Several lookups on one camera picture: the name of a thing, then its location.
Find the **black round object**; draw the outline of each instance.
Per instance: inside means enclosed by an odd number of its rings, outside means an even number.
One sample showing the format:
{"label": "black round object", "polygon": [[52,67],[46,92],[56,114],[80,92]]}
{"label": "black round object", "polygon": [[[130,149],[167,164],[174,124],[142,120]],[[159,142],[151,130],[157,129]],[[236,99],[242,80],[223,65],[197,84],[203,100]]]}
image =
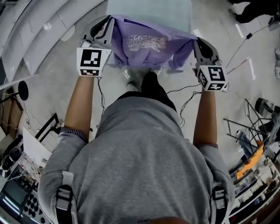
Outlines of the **black round object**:
{"label": "black round object", "polygon": [[21,97],[22,100],[27,100],[28,99],[28,87],[26,82],[21,81],[18,84],[18,94]]}
{"label": "black round object", "polygon": [[272,191],[275,187],[276,187],[276,181],[274,180],[270,183],[268,189]]}

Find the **tiled floor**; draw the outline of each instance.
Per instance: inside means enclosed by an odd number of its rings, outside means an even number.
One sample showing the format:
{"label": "tiled floor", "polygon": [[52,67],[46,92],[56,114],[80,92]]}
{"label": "tiled floor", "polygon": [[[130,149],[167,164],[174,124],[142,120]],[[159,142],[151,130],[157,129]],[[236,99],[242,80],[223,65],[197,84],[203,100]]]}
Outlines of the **tiled floor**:
{"label": "tiled floor", "polygon": [[[77,79],[76,48],[80,35],[89,22],[105,14],[106,4],[106,2],[102,3],[78,21],[75,34],[66,42],[59,41],[40,66],[40,75],[27,81],[30,97],[25,105],[33,134],[53,113],[56,112],[60,118],[65,117]],[[242,12],[245,5],[246,3],[234,5],[234,9],[237,12]],[[231,6],[226,0],[193,0],[192,6],[192,30],[196,35],[202,36],[217,48],[224,65],[227,65],[246,35],[265,27],[269,19],[269,16],[261,16],[248,24],[238,25],[228,13]],[[247,40],[227,68],[227,71],[230,71],[249,58],[228,75],[229,90],[232,92],[216,94],[218,143],[228,168],[232,168],[238,163],[242,153],[238,153],[236,150],[235,140],[226,135],[228,127],[223,122],[223,118],[238,122],[245,121],[244,99],[233,92],[238,92],[253,105],[258,97],[269,99],[280,105],[280,80],[276,79],[274,74],[274,49],[279,47],[279,32],[280,29],[268,31],[265,28],[256,33],[250,40]],[[191,65],[183,73],[167,75],[163,72],[159,76],[159,82],[166,91],[197,84],[191,69],[195,63],[193,55],[188,63],[191,63]],[[126,78],[120,70],[110,67],[106,67],[102,75],[103,79],[100,85],[105,96],[105,106],[108,106],[126,91]],[[190,98],[192,92],[200,89],[201,87],[193,87],[169,95],[177,110],[180,110],[184,102]],[[193,138],[199,99],[199,95],[195,96],[183,112],[186,125],[182,130],[185,137],[189,139]],[[91,138],[94,138],[97,130],[96,125],[100,120],[102,112],[100,103],[101,95],[96,82],[94,84],[91,121],[91,127],[94,131]],[[48,136],[43,143],[47,149],[52,151],[56,144],[56,134]]]}

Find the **purple t-shirt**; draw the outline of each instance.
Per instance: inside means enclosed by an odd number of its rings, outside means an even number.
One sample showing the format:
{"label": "purple t-shirt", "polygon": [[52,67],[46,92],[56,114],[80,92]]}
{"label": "purple t-shirt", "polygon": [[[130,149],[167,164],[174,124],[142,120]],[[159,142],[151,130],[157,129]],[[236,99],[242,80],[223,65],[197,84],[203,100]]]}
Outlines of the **purple t-shirt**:
{"label": "purple t-shirt", "polygon": [[169,61],[172,69],[178,69],[184,65],[197,39],[195,35],[175,28],[121,15],[112,17],[115,18],[112,47],[118,67],[160,69]]}

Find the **human arm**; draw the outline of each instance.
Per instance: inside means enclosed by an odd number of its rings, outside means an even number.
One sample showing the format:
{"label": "human arm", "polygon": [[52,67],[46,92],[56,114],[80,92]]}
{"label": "human arm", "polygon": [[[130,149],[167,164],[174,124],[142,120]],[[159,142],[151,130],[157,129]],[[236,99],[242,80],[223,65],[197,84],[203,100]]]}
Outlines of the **human arm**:
{"label": "human arm", "polygon": [[216,100],[213,91],[202,90],[193,144],[217,144]]}
{"label": "human arm", "polygon": [[67,128],[83,131],[87,140],[91,124],[93,84],[93,77],[79,76],[68,105],[64,123]]}
{"label": "human arm", "polygon": [[[65,127],[80,130],[89,136],[94,78],[79,77],[73,91],[65,118]],[[73,160],[86,145],[76,132],[62,129],[58,144],[49,158],[38,187],[38,201],[45,215],[56,223],[56,193],[63,185],[63,172],[68,172]]]}

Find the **orange object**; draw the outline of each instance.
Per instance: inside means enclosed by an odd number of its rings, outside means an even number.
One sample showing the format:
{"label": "orange object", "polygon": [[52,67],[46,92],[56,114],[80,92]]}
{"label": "orange object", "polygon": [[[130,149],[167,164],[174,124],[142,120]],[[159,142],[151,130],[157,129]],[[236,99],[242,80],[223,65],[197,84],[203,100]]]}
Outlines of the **orange object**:
{"label": "orange object", "polygon": [[[257,145],[260,146],[262,145],[261,141],[257,140]],[[249,162],[247,164],[244,165],[244,167],[242,168],[242,170],[237,171],[236,173],[236,178],[239,179],[243,176],[243,174],[251,169],[254,165],[257,164],[257,162],[260,160],[261,156],[263,155],[263,145],[260,146],[256,152],[252,155],[252,157],[249,159]]]}

